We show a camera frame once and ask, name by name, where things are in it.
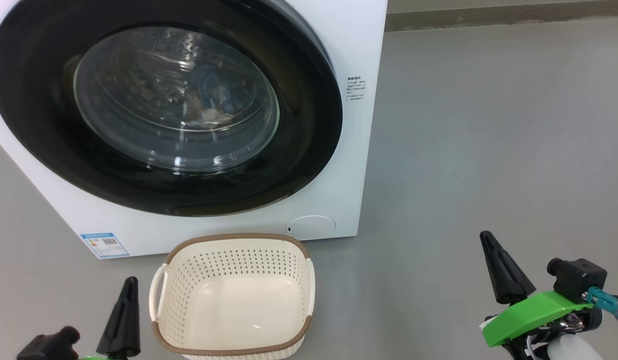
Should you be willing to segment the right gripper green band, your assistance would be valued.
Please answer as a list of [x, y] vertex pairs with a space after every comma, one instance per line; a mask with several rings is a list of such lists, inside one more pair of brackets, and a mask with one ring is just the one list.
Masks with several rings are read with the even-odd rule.
[[531, 331], [556, 322], [570, 313], [583, 316], [583, 331], [601, 326], [603, 311], [580, 299], [572, 301], [557, 291], [531, 295], [536, 287], [489, 230], [480, 233], [480, 241], [495, 299], [509, 305], [501, 314], [486, 319], [481, 330], [488, 347], [503, 346]]

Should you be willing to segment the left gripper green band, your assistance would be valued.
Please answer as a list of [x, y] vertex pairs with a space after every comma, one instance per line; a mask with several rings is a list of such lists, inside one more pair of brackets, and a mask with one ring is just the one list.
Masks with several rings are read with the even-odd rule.
[[130, 276], [124, 281], [96, 347], [96, 353], [101, 355], [79, 360], [107, 360], [105, 356], [128, 359], [139, 355], [140, 351], [139, 281]]

